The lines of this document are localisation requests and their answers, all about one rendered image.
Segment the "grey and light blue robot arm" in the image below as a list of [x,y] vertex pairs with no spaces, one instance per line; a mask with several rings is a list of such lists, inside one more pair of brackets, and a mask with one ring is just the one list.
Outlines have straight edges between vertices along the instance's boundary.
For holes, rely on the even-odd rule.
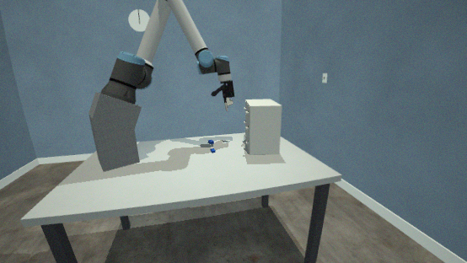
[[156,0],[137,54],[119,53],[110,80],[101,94],[136,103],[136,88],[146,89],[152,83],[153,59],[171,10],[195,53],[199,74],[217,72],[219,82],[231,80],[228,57],[216,56],[213,59],[183,1]]

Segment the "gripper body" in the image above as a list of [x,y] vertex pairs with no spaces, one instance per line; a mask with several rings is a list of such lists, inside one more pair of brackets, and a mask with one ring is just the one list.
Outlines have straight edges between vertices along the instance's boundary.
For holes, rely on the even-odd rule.
[[233,81],[225,81],[225,82],[220,82],[220,83],[224,83],[225,88],[222,91],[223,91],[223,93],[226,94],[226,98],[234,97]]

